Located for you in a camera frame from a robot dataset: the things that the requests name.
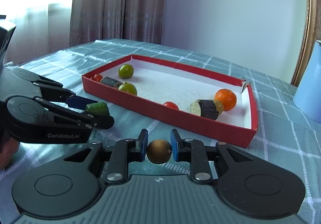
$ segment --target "pink patterned curtain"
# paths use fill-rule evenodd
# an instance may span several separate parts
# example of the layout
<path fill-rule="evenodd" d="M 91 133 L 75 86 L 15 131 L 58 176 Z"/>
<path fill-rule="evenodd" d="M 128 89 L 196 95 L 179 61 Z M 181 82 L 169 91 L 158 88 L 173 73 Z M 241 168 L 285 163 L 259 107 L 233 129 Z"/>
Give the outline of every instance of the pink patterned curtain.
<path fill-rule="evenodd" d="M 124 38 L 161 43 L 164 0 L 73 0 L 70 46 Z"/>

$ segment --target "mandarin orange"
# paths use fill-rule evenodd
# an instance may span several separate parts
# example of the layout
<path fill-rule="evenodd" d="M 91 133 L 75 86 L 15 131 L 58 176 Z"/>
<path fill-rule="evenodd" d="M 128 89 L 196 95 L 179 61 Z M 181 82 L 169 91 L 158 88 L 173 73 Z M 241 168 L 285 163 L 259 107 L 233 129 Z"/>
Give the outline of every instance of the mandarin orange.
<path fill-rule="evenodd" d="M 224 111 L 232 110 L 236 106 L 236 95 L 229 89 L 220 89 L 216 92 L 214 100 L 220 100 L 223 103 Z"/>

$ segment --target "human hand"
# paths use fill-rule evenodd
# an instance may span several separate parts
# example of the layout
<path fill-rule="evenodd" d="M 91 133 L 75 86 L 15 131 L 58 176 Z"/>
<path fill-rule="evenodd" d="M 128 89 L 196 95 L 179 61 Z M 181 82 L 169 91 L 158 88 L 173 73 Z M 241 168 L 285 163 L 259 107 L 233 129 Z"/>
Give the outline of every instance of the human hand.
<path fill-rule="evenodd" d="M 9 163 L 12 156 L 18 151 L 20 142 L 11 138 L 11 136 L 4 131 L 2 137 L 0 136 L 0 170 L 4 169 Z"/>

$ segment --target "white wall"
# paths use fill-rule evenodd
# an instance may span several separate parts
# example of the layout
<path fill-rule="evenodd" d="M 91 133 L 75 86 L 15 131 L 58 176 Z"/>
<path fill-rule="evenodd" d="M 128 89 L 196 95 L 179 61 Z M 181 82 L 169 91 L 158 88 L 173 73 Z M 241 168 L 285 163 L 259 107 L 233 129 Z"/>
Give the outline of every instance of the white wall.
<path fill-rule="evenodd" d="M 307 0 L 165 0 L 162 44 L 290 82 Z"/>

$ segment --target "blue checkered cloth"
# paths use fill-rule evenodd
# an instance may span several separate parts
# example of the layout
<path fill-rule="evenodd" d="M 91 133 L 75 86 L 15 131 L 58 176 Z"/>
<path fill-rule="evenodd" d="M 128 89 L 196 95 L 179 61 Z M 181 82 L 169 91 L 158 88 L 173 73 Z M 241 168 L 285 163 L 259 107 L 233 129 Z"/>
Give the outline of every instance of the blue checkered cloth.
<path fill-rule="evenodd" d="M 103 64 L 129 54 L 156 57 L 180 62 L 211 71 L 230 75 L 252 82 L 259 114 L 259 130 L 251 141 L 247 152 L 281 166 L 298 175 L 305 184 L 306 197 L 299 216 L 307 223 L 321 223 L 321 124 L 306 117 L 293 103 L 296 87 L 279 79 L 231 62 L 207 55 L 189 52 L 156 44 L 114 39 L 97 40 L 58 51 L 36 59 L 21 67 L 61 82 L 65 88 L 77 95 L 102 101 L 84 92 L 81 75 Z M 118 105 L 108 103 L 115 124 L 108 130 L 94 130 L 90 142 L 101 141 L 104 145 L 113 145 L 125 138 L 137 138 L 141 129 L 146 128 L 149 141 L 155 139 L 170 140 L 170 131 L 174 127 L 158 120 L 145 117 Z M 201 140 L 205 145 L 214 146 L 216 140 L 184 129 L 178 129 L 182 138 Z M 14 155 L 12 165 L 0 171 L 0 221 L 10 224 L 19 215 L 12 200 L 11 187 L 21 173 L 30 168 L 58 158 L 82 145 L 20 145 Z M 213 176 L 215 170 L 211 164 Z M 143 163 L 130 163 L 131 174 L 188 174 L 189 164 L 169 162 L 155 165 L 148 160 Z"/>

